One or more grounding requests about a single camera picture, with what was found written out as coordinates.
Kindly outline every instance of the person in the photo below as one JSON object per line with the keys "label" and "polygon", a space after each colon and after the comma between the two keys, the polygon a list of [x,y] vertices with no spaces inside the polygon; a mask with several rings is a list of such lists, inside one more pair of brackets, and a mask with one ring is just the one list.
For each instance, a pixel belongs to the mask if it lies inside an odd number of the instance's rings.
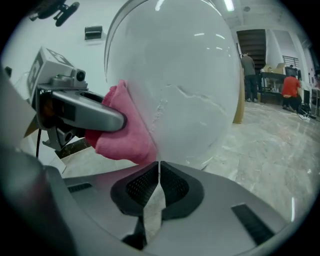
{"label": "person", "polygon": [[299,95],[298,88],[301,88],[299,80],[294,76],[288,76],[284,79],[282,89],[282,108],[291,112],[297,111],[301,105],[302,98]]}
{"label": "person", "polygon": [[251,93],[254,102],[258,102],[257,78],[254,60],[245,53],[241,58],[241,65],[244,69],[244,85],[246,90],[245,100],[251,102]]}

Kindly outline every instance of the pink towel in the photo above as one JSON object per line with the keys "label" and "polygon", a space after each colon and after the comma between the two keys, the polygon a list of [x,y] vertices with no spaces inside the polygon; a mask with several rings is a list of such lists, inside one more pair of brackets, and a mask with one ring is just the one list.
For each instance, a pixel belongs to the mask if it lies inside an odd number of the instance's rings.
{"label": "pink towel", "polygon": [[95,152],[109,159],[127,159],[138,165],[154,162],[157,155],[155,144],[130,98],[124,80],[110,88],[102,104],[125,114],[127,123],[122,130],[114,132],[86,130],[85,138]]}

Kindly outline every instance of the ceiling light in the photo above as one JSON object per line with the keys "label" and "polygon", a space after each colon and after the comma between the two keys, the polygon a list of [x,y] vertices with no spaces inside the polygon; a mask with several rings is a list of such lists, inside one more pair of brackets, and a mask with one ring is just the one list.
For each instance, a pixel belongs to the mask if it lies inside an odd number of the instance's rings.
{"label": "ceiling light", "polygon": [[224,0],[224,3],[225,3],[225,6],[226,6],[226,9],[229,12],[232,12],[232,11],[235,10],[234,3],[232,2],[232,0]]}
{"label": "ceiling light", "polygon": [[162,5],[162,3],[164,2],[165,0],[158,0],[158,2],[156,2],[156,5],[155,5],[155,10],[156,11],[160,11],[160,7]]}
{"label": "ceiling light", "polygon": [[220,37],[220,38],[222,38],[222,39],[225,39],[222,35],[220,35],[220,34],[215,34],[217,37]]}

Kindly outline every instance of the mesh grille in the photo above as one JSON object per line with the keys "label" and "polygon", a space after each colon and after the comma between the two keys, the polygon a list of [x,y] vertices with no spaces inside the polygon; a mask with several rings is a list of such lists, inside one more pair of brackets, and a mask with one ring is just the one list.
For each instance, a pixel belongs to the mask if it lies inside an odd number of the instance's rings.
{"label": "mesh grille", "polygon": [[160,177],[167,207],[181,200],[188,193],[188,183],[171,170],[162,168]]}
{"label": "mesh grille", "polygon": [[88,188],[91,188],[92,185],[88,182],[86,183],[83,183],[83,184],[78,184],[78,185],[74,185],[74,186],[68,186],[68,190],[70,193],[74,193],[74,192],[77,192],[77,191],[81,191],[81,190],[85,190],[85,189],[88,189]]}
{"label": "mesh grille", "polygon": [[158,170],[155,168],[130,181],[126,185],[125,191],[131,199],[144,207],[149,201],[157,185]]}
{"label": "mesh grille", "polygon": [[274,236],[274,233],[246,204],[237,205],[231,209],[257,246]]}

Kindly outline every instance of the transparent dome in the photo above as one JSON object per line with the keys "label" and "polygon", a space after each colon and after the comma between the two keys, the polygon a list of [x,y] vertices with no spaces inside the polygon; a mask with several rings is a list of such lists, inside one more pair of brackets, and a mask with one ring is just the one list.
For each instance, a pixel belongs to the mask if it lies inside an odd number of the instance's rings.
{"label": "transparent dome", "polygon": [[137,5],[125,6],[109,29],[107,83],[126,80],[159,160],[201,170],[237,108],[240,63],[230,28],[205,1]]}

